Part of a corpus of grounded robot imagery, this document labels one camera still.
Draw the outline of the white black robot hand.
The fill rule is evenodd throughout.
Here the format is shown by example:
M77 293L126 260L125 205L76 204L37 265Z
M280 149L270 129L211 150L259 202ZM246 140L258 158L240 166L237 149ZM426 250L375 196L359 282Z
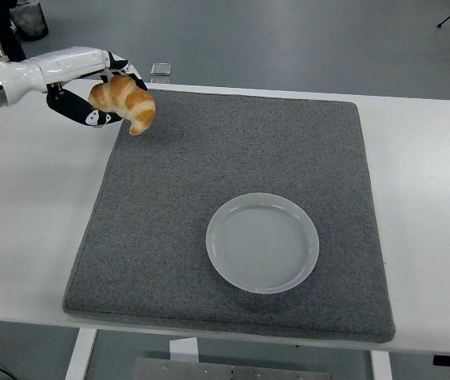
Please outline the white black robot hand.
M87 98L63 86L99 74ZM155 102L133 65L124 58L91 47L70 47L20 63L0 59L0 107L17 104L30 92L44 93L48 107L79 124L101 127L130 122L130 135L140 135L154 122Z

